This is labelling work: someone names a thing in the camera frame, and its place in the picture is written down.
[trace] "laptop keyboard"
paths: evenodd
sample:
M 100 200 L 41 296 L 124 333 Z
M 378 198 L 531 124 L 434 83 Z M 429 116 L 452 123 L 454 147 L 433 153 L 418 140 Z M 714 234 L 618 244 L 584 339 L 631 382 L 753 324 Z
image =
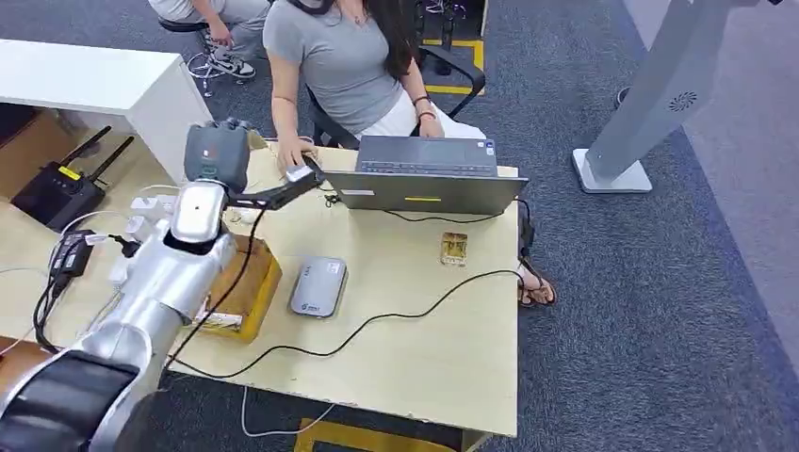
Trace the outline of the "laptop keyboard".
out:
M 483 176 L 497 175 L 495 167 L 478 165 L 434 165 L 421 163 L 361 162 L 361 172 L 381 172 L 396 174 L 432 174 L 441 176 Z

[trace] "sneaker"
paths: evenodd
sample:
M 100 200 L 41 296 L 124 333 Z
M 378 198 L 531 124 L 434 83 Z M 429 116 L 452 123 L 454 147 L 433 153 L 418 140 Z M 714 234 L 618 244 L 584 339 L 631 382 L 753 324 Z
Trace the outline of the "sneaker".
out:
M 234 56 L 219 58 L 214 54 L 211 54 L 211 57 L 208 59 L 208 64 L 210 64 L 214 69 L 231 74 L 233 77 L 255 77 L 255 68 Z

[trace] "gray laptop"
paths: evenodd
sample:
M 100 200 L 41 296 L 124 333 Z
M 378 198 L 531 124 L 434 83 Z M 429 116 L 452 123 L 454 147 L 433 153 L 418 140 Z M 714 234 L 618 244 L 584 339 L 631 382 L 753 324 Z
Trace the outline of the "gray laptop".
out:
M 490 139 L 366 136 L 355 170 L 497 177 L 497 156 Z
M 529 181 L 521 177 L 325 171 L 350 209 L 497 215 Z

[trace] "gray power bank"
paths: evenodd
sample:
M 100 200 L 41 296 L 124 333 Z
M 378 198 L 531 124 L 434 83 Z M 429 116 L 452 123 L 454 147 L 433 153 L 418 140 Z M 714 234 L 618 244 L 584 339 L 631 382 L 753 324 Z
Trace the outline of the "gray power bank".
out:
M 347 266 L 333 257 L 309 257 L 302 262 L 300 276 L 288 306 L 297 314 L 329 317 L 344 292 Z

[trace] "white kiosk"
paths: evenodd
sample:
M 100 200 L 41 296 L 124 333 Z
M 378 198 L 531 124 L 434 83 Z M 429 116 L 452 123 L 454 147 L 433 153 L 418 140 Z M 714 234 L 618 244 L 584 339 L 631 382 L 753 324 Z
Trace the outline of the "white kiosk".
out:
M 671 0 L 618 111 L 590 149 L 573 151 L 584 191 L 652 190 L 639 160 L 708 101 L 730 10 L 753 7 L 759 1 Z

